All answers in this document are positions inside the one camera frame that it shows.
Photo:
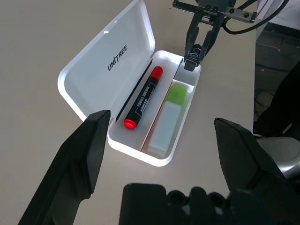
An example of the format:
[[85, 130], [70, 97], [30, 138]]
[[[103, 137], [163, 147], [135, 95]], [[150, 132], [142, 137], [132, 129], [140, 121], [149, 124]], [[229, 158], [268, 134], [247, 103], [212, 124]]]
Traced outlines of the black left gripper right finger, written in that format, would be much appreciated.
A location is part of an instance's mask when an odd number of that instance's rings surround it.
[[280, 224], [300, 223], [300, 195], [253, 134], [239, 124], [215, 118], [221, 169], [228, 189], [244, 189], [262, 198]]

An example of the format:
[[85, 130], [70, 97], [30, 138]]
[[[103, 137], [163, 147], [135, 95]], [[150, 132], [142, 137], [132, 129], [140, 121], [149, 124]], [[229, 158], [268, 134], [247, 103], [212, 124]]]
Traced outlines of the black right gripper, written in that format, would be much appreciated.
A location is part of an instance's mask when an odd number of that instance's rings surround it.
[[[254, 23], [257, 12], [248, 12], [243, 9], [235, 8], [235, 0], [197, 0], [196, 2], [197, 5], [191, 5], [179, 0], [174, 0], [172, 6], [179, 11], [194, 14], [187, 30], [184, 59], [197, 62], [199, 58], [197, 64], [199, 66], [217, 39], [222, 25], [222, 16], [244, 23]], [[199, 33], [198, 25], [200, 21], [202, 23], [213, 23], [213, 25], [212, 29], [207, 32], [198, 57], [192, 53], [192, 50]]]

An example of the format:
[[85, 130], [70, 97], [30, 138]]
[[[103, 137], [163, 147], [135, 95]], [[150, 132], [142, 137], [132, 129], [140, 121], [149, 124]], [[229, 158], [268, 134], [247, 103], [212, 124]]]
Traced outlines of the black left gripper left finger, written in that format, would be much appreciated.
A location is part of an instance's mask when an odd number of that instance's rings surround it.
[[110, 117], [110, 110], [90, 114], [61, 145], [19, 224], [73, 224], [95, 191]]

